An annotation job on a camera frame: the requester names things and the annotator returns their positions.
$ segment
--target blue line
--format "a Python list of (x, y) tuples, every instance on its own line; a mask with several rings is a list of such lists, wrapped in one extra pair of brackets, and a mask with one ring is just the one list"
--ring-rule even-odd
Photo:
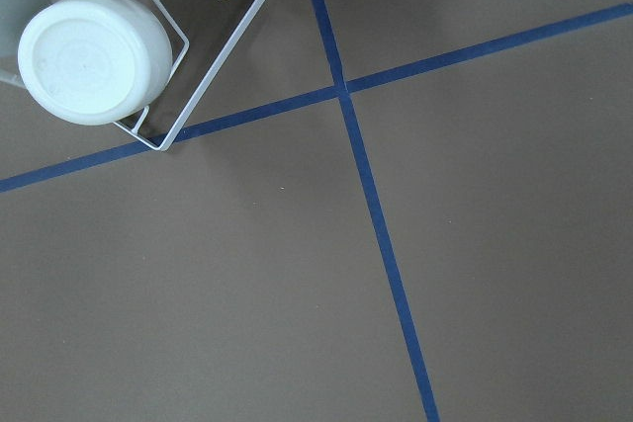
[[(206, 135), (218, 130), (252, 123), (253, 121), (258, 121), (281, 113), (287, 113), (289, 111), (334, 98), (336, 98), (336, 92), (332, 86), (318, 89), (310, 93), (294, 96), (292, 98), (259, 106), (257, 108), (248, 109), (222, 118), (212, 119), (194, 126), (185, 127), (178, 134), (176, 140), (189, 140), (191, 138)], [(150, 149), (141, 142), (136, 141), (92, 153), (90, 155), (73, 158), (66, 162), (57, 163), (38, 170), (33, 170), (31, 172), (0, 180), (0, 193), (9, 192), (11, 190), (23, 188), (38, 182), (43, 182), (44, 180), (103, 165), (121, 158), (131, 157), (149, 150)]]
[(358, 168), (358, 174), (363, 187), (363, 193), (365, 194), (365, 200), (367, 201), (369, 214), (374, 225), (374, 231), (376, 233), (376, 239), (378, 240), (378, 246), (385, 265), (389, 286), (392, 291), (394, 303), (396, 304), (398, 319), (405, 336), (408, 355), (415, 375), (415, 380), (417, 382), (417, 388), (422, 399), (422, 405), (424, 406), (426, 420), (428, 422), (439, 422), (439, 413), (437, 411), (437, 406), (435, 405), (435, 398), (433, 397), (428, 372), (426, 370), (422, 351), (415, 332), (415, 325), (408, 306), (405, 286), (403, 285), (403, 280), (398, 268), (398, 262), (396, 261), (396, 254), (394, 253), (391, 237), (387, 228), (387, 222), (385, 221), (385, 215), (383, 214), (383, 209), (380, 204), (378, 190), (376, 189), (376, 183), (372, 174), (367, 150), (365, 149), (360, 125), (358, 124), (358, 120), (356, 118), (351, 96), (349, 95), (346, 87), (342, 62), (338, 53), (338, 48), (336, 47), (336, 40), (327, 14), (325, 0), (312, 1), (315, 9), (316, 20), (318, 22), (318, 29), (320, 31), (327, 60), (329, 61), (332, 77), (334, 79), (334, 85), (338, 91), (338, 101), (340, 103), (345, 127), (347, 128), (347, 133), (351, 142), (352, 152), (354, 154), (356, 167)]
[(373, 88), (382, 84), (391, 83), (399, 79), (426, 73), (434, 69), (444, 68), (453, 64), (497, 53), (505, 49), (514, 48), (527, 43), (538, 42), (558, 35), (573, 32), (575, 30), (601, 24), (610, 20), (633, 15), (633, 4), (621, 4), (608, 9), (599, 10), (585, 15), (580, 15), (554, 24), (537, 27), (500, 39), (492, 40), (457, 49), (448, 53), (432, 56), (413, 63), (386, 69), (378, 73), (353, 79), (347, 82), (347, 90), (350, 93)]

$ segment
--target blue tape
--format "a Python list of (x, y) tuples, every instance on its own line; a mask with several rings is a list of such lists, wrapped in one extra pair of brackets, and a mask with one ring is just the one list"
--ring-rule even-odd
[(453, 64), (461, 63), (471, 59), (479, 58), (489, 54), (497, 53), (505, 49), (522, 46), (527, 43), (538, 42), (549, 39), (557, 35), (566, 34), (575, 30), (601, 24), (611, 20), (619, 19), (633, 14), (633, 4), (621, 4), (608, 9), (599, 10), (590, 14), (580, 15), (568, 20), (545, 25), (535, 29), (527, 30), (507, 37), (502, 37), (490, 42), (483, 42), (457, 49), (448, 53), (439, 54), (420, 61), (386, 69), (378, 73), (373, 73), (347, 82), (347, 90), (350, 93), (373, 88), (382, 84), (391, 83), (399, 79), (426, 73), (434, 69), (444, 68)]
[(417, 339), (415, 325), (408, 306), (407, 294), (405, 293), (405, 287), (396, 261), (396, 254), (394, 253), (391, 237), (380, 204), (378, 190), (376, 189), (376, 183), (369, 163), (369, 157), (367, 156), (360, 125), (356, 118), (351, 96), (346, 87), (342, 62), (338, 48), (336, 47), (336, 40), (331, 21), (327, 14), (325, 0), (312, 0), (312, 2), (316, 13), (318, 29), (323, 41), (323, 46), (325, 47), (325, 54), (327, 55), (334, 85), (338, 92), (338, 101), (345, 121), (345, 127), (347, 128), (347, 134), (351, 142), (363, 193), (365, 194), (369, 214), (372, 219), (372, 224), (374, 225), (378, 246), (392, 291), (392, 297), (396, 304), (398, 319), (405, 336), (408, 355), (413, 367), (417, 388), (422, 399), (426, 420), (428, 422), (439, 422), (439, 414), (437, 412), (437, 406), (435, 405), (435, 398), (431, 389), (428, 371), (426, 370), (426, 364), (424, 363), (422, 351)]
[[(222, 118), (206, 121), (205, 123), (185, 127), (176, 137), (177, 141), (189, 140), (194, 137), (206, 135), (229, 127), (240, 126), (260, 119), (275, 116), (299, 109), (311, 104), (320, 103), (336, 98), (336, 92), (332, 86), (318, 89), (310, 93), (294, 96), (289, 99), (277, 101), (257, 108), (248, 109), (239, 113), (231, 114)], [(160, 141), (160, 137), (155, 137), (154, 142)], [(18, 188), (33, 185), (37, 182), (49, 180), (51, 178), (68, 175), (70, 173), (85, 170), (87, 168), (103, 165), (108, 162), (144, 153), (150, 149), (141, 142), (128, 143), (118, 147), (102, 150), (90, 155), (73, 158), (66, 162), (57, 163), (48, 167), (40, 168), (31, 172), (16, 175), (15, 177), (0, 180), (0, 193), (9, 192)]]

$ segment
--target drying rack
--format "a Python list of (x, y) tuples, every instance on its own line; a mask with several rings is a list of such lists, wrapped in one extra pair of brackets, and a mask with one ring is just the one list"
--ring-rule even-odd
[[(173, 31), (176, 33), (178, 38), (183, 43), (183, 46), (180, 49), (180, 52), (178, 53), (178, 55), (176, 56), (171, 68), (171, 73), (169, 76), (169, 80), (171, 80), (176, 70), (180, 67), (182, 60), (185, 58), (185, 55), (187, 54), (187, 51), (189, 50), (189, 47), (191, 44), (186, 34), (180, 28), (178, 23), (174, 20), (172, 15), (167, 11), (163, 3), (160, 0), (151, 0), (151, 2), (153, 2), (155, 7), (160, 11), (164, 20), (169, 24), (169, 26), (173, 29)], [(171, 126), (171, 128), (169, 129), (167, 133), (161, 135), (159, 139), (156, 139), (155, 137), (151, 137), (151, 136), (145, 136), (141, 133), (140, 131), (141, 126), (145, 122), (150, 112), (150, 109), (152, 107), (151, 105), (146, 105), (140, 111), (140, 114), (138, 115), (138, 117), (137, 118), (135, 117), (131, 122), (130, 122), (130, 118), (124, 118), (127, 121), (124, 122), (124, 120), (121, 120), (113, 124), (115, 124), (122, 130), (127, 132), (129, 135), (134, 137), (136, 140), (139, 140), (140, 142), (144, 143), (146, 146), (148, 146), (149, 148), (153, 150), (160, 150), (160, 151), (167, 150), (169, 146), (175, 140), (176, 136), (178, 135), (178, 132), (180, 132), (183, 125), (185, 125), (185, 122), (187, 121), (187, 119), (189, 118), (193, 110), (196, 108), (196, 106), (200, 102), (200, 99), (202, 98), (203, 94), (205, 93), (205, 91), (207, 91), (207, 88), (209, 88), (209, 85), (218, 74), (218, 71), (220, 70), (222, 65), (225, 63), (226, 59), (232, 52), (233, 48), (235, 47), (235, 45), (241, 38), (242, 34), (246, 31), (250, 22), (255, 17), (255, 15), (257, 14), (261, 6), (264, 4), (264, 2), (265, 0), (253, 0), (251, 2), (246, 12), (241, 17), (241, 19), (239, 20), (239, 22), (233, 29), (232, 33), (226, 40), (224, 46), (221, 48), (220, 52), (211, 62), (202, 80), (194, 89), (193, 93), (191, 94), (187, 102), (182, 107), (182, 110), (180, 110), (178, 116), (176, 117), (175, 122), (173, 123), (173, 125)], [(0, 81), (24, 88), (24, 84), (22, 83), (22, 80), (19, 77), (19, 75), (7, 73), (5, 71), (0, 70)]]

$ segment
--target gray floor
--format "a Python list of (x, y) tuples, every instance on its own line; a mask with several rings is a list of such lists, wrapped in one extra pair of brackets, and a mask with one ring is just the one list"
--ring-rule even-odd
[[(630, 1), (325, 0), (348, 80)], [(351, 95), (441, 420), (633, 420), (632, 69), (624, 16)], [(332, 84), (269, 0), (190, 124)], [(0, 102), (0, 178), (51, 166), (0, 196), (0, 420), (426, 420), (338, 101), (56, 177), (130, 139)]]

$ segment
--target metal rack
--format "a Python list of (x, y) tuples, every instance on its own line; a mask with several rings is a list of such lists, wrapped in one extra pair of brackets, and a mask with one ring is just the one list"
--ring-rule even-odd
[[(183, 59), (185, 58), (185, 55), (187, 54), (187, 51), (189, 50), (191, 44), (190, 44), (189, 39), (187, 38), (187, 35), (183, 32), (183, 30), (180, 28), (178, 23), (172, 17), (172, 15), (167, 11), (167, 9), (165, 8), (161, 0), (151, 0), (151, 2), (160, 11), (164, 20), (173, 29), (173, 31), (176, 33), (176, 35), (182, 41), (182, 44), (183, 44), (183, 46), (180, 49), (180, 52), (178, 53), (178, 55), (176, 56), (173, 62), (171, 74), (169, 76), (169, 79), (171, 80), (176, 70), (181, 66), (181, 63)], [(161, 150), (161, 151), (167, 150), (169, 146), (173, 143), (174, 139), (178, 135), (178, 132), (182, 129), (183, 125), (185, 124), (185, 122), (187, 121), (187, 119), (189, 118), (193, 110), (196, 108), (196, 106), (200, 102), (200, 99), (202, 98), (203, 94), (205, 93), (205, 91), (207, 91), (207, 88), (209, 88), (209, 85), (218, 74), (218, 71), (220, 70), (220, 68), (222, 67), (222, 65), (224, 64), (224, 62), (226, 61), (230, 53), (232, 52), (233, 48), (235, 47), (235, 45), (241, 38), (242, 34), (248, 28), (250, 22), (255, 17), (255, 15), (257, 14), (261, 6), (264, 4), (264, 2), (265, 0), (253, 0), (251, 2), (250, 6), (247, 8), (246, 12), (241, 17), (236, 27), (233, 29), (232, 33), (226, 40), (222, 49), (209, 65), (209, 68), (207, 69), (207, 72), (203, 76), (202, 80), (194, 89), (194, 92), (191, 94), (187, 102), (184, 104), (184, 106), (180, 110), (180, 113), (178, 114), (175, 122), (173, 123), (173, 125), (171, 126), (171, 128), (166, 134), (160, 136), (159, 141), (156, 141), (156, 139), (152, 138), (151, 136), (145, 136), (140, 132), (141, 126), (145, 122), (147, 115), (149, 114), (151, 110), (151, 107), (152, 107), (151, 105), (146, 105), (141, 110), (140, 115), (134, 120), (132, 120), (130, 124), (124, 123), (123, 120), (117, 121), (113, 124), (115, 124), (122, 130), (130, 134), (132, 137), (134, 137), (136, 140), (141, 141), (142, 143), (144, 143), (146, 146), (148, 146), (149, 148), (153, 150)], [(19, 75), (15, 75), (13, 73), (1, 71), (1, 70), (0, 70), (0, 81), (10, 83), (14, 86), (24, 87)]]

